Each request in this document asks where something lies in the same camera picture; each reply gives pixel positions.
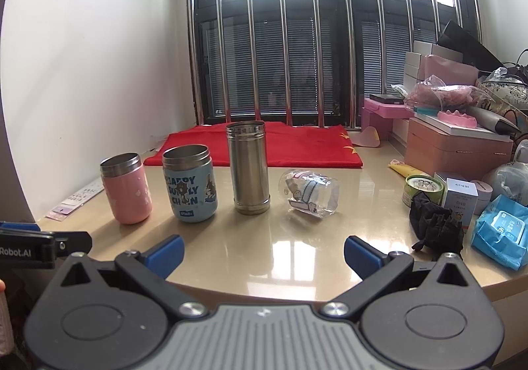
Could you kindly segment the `pink steel tumbler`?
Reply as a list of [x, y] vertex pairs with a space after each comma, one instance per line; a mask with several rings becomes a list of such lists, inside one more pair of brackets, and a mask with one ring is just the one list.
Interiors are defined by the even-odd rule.
[[99, 169], [114, 218], [122, 225], [146, 220], [152, 200], [140, 155], [129, 152], [108, 157]]

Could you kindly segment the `black box on stand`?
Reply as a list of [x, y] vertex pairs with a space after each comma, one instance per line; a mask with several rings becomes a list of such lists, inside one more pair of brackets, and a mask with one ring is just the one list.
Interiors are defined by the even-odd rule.
[[405, 103], [401, 96], [389, 94], [371, 94], [369, 99], [386, 105], [403, 105]]

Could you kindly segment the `clear printed glass cup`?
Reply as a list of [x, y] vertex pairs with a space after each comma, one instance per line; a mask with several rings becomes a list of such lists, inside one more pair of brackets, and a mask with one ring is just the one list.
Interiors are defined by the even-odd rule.
[[335, 178], [300, 169], [286, 171], [278, 182], [279, 194], [291, 209], [319, 219], [337, 211], [339, 187]]

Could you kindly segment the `pink scalloped tray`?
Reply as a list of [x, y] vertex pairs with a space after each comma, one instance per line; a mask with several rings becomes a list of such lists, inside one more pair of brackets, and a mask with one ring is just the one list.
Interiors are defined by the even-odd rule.
[[457, 127], [463, 127], [467, 129], [476, 129], [478, 127], [478, 122], [475, 117], [460, 113], [458, 110], [440, 111], [437, 114], [437, 118], [441, 122], [455, 125]]

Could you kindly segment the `white blue small box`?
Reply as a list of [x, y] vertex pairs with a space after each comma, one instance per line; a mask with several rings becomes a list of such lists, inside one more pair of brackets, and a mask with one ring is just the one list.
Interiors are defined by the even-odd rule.
[[455, 220], [461, 223], [464, 230], [470, 226], [477, 201], [478, 191], [473, 182], [446, 179], [442, 206], [452, 211]]

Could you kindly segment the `blue cartoon steel tumbler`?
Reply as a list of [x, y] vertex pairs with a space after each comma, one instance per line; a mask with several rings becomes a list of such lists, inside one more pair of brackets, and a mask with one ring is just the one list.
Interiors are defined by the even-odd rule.
[[217, 209], [216, 182], [210, 150], [192, 144], [162, 155], [163, 174], [173, 214], [185, 223], [200, 223]]

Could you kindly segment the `white round jar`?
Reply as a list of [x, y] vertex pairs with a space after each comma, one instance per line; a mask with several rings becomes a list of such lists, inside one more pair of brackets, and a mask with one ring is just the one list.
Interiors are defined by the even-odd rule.
[[493, 188], [486, 182], [480, 180], [472, 180], [478, 193], [477, 203], [474, 209], [474, 215], [480, 215], [486, 206], [489, 205], [491, 196], [493, 194]]

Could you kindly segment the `pink plastic bag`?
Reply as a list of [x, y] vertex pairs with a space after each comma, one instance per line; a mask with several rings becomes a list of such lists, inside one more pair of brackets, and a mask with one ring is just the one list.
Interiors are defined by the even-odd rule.
[[408, 86], [392, 84], [391, 89], [413, 111], [462, 111], [468, 107], [476, 107], [481, 102], [492, 101], [485, 90], [468, 84], [445, 84], [436, 75]]

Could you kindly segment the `tall stainless steel flask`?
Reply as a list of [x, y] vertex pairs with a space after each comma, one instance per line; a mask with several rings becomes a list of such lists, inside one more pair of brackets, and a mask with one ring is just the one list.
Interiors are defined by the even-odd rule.
[[226, 127], [235, 209], [258, 215], [269, 209], [265, 123], [246, 121]]

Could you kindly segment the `grey hair dryer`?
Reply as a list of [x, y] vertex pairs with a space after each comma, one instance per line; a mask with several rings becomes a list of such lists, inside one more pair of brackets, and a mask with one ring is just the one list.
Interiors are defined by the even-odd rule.
[[487, 109], [468, 107], [466, 108], [466, 114], [474, 117], [477, 123], [493, 133], [500, 135], [514, 135], [520, 133], [520, 129], [507, 118], [493, 113]]

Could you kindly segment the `large pink storage box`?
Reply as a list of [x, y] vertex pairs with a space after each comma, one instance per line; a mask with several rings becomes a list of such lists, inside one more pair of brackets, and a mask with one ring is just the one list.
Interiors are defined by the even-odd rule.
[[431, 175], [453, 172], [467, 180], [480, 180], [510, 161], [513, 144], [511, 139], [499, 141], [449, 135], [423, 120], [412, 118], [405, 163]]

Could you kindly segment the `pink small stand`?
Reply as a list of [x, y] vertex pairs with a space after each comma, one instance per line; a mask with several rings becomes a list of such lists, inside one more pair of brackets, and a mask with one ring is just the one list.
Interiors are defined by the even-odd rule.
[[408, 120], [414, 117], [414, 112], [405, 105], [392, 105], [377, 102], [372, 99], [363, 101], [361, 126], [366, 129], [368, 126], [374, 127], [381, 140], [388, 140], [389, 134], [393, 130], [393, 120]]

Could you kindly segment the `green round tin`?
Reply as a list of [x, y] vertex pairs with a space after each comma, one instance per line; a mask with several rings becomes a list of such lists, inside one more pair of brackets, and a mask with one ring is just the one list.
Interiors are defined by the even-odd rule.
[[413, 197], [419, 192], [424, 192], [429, 199], [441, 204], [444, 193], [443, 183], [425, 174], [411, 174], [405, 178], [402, 201], [406, 206], [411, 206]]

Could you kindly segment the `yellow cream tube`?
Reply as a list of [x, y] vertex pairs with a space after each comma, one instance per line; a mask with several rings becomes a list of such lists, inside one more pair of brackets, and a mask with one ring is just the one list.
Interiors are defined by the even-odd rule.
[[406, 178], [410, 175], [425, 175], [430, 176], [428, 173], [417, 169], [413, 166], [409, 166], [401, 160], [393, 159], [389, 162], [388, 168], [392, 169], [394, 172], [400, 174], [402, 177]]

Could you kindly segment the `red cloth with stars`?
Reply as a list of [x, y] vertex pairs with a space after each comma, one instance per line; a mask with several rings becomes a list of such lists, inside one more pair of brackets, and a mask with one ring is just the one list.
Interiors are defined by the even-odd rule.
[[205, 145], [214, 166], [229, 166], [231, 144], [244, 144], [264, 156], [269, 167], [362, 168], [362, 160], [342, 125], [319, 128], [266, 122], [256, 133], [233, 137], [228, 124], [198, 125], [170, 134], [157, 153], [146, 158], [147, 166], [161, 166], [170, 148]]

